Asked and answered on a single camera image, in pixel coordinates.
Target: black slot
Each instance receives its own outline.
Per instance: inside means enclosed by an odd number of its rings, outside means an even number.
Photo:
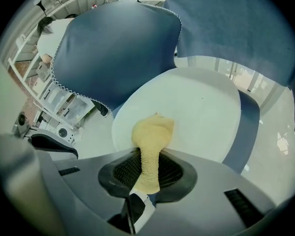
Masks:
[[[67,113],[65,113],[64,115],[63,115],[63,117],[66,117],[67,116],[67,114],[70,112],[70,109],[68,109],[68,112]]]
[[[256,224],[264,217],[238,189],[225,191],[224,194],[247,228]]]
[[[73,168],[61,170],[61,171],[59,171],[59,174],[60,174],[60,176],[64,176],[64,175],[68,175],[68,174],[75,173],[78,171],[80,171],[80,169],[78,167],[73,167]]]
[[[48,90],[48,93],[46,94],[46,96],[44,97],[44,100],[46,100],[47,96],[49,95],[50,90]]]

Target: white wall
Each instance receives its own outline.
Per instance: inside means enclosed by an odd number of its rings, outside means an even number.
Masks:
[[[0,134],[11,133],[26,100],[26,95],[0,62]]]
[[[26,36],[45,14],[38,7],[33,5],[34,0],[24,1],[23,5],[11,19],[5,32],[0,39],[0,60],[5,67],[8,67],[7,59],[13,57],[17,51],[15,40],[22,33]],[[42,0],[46,7],[51,6],[50,0]]]

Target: white floor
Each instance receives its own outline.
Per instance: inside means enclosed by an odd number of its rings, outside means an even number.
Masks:
[[[188,66],[187,58],[175,58],[177,67]],[[196,65],[214,69],[215,58],[197,57]],[[232,63],[221,60],[219,72],[229,75]],[[248,93],[247,88],[253,71],[238,65],[236,75],[231,79],[240,90]],[[260,75],[250,93],[258,102],[263,103],[274,82]],[[96,111],[89,116],[84,126],[81,141],[75,144],[79,158],[89,158],[115,152],[111,127],[113,118],[106,118]],[[250,159],[242,175],[263,190],[278,205],[295,193],[295,132],[294,101],[292,92],[286,88],[260,119],[257,139]]]

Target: gray plastic panel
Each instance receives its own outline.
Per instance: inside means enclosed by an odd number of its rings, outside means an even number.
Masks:
[[[109,225],[106,221],[101,219],[96,214],[96,209],[90,208],[88,204],[84,203],[79,197],[77,197],[72,189],[64,181],[64,177],[61,177],[58,173],[58,169],[54,162],[51,160],[50,155],[46,152],[38,153],[41,170],[45,180],[46,187],[49,190],[49,194],[54,201],[55,207],[59,211],[61,220],[65,227],[68,236],[89,236],[89,235],[101,235],[101,236],[126,236],[125,232]],[[67,160],[63,163],[66,167],[66,163],[74,164],[74,162],[79,162],[78,160]],[[74,176],[80,172],[69,174],[68,176]],[[92,177],[88,175],[87,179],[94,180],[97,176]],[[82,192],[89,193],[89,196],[96,194],[84,185]],[[102,203],[101,200],[93,197],[94,206],[110,206],[110,203]]]
[[[261,190],[227,166],[170,149],[165,151],[189,162],[198,173],[198,181],[182,200],[157,204],[155,213],[138,235],[227,236],[240,233],[246,227],[224,195],[224,191],[235,188],[263,215],[275,208]]]
[[[99,170],[107,163],[128,154],[130,150],[112,153],[83,160],[65,160],[55,162],[58,170],[78,167],[79,172],[63,176],[71,191],[87,207],[104,220],[120,213],[124,199],[110,196],[98,181]]]

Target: blue fabric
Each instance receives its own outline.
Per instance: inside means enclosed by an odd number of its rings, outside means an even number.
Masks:
[[[54,77],[113,111],[144,83],[175,68],[180,28],[179,18],[159,7],[133,1],[99,6],[68,25]]]
[[[233,145],[223,164],[241,174],[254,147],[260,120],[258,103],[248,94],[239,90],[241,115]]]
[[[295,33],[271,0],[166,0],[182,21],[178,57],[237,62],[287,86],[295,75]],[[295,83],[291,87],[295,95]]]
[[[156,206],[156,202],[155,202],[155,200],[156,200],[156,195],[157,195],[157,193],[154,193],[154,194],[148,194],[147,196],[148,196],[148,198],[149,198],[149,200],[151,201],[151,203],[152,203],[152,205],[155,207]]]
[[[115,118],[117,113],[119,112],[119,110],[122,108],[122,106],[124,105],[124,103],[122,103],[119,107],[117,107],[116,109],[113,110],[113,117]]]

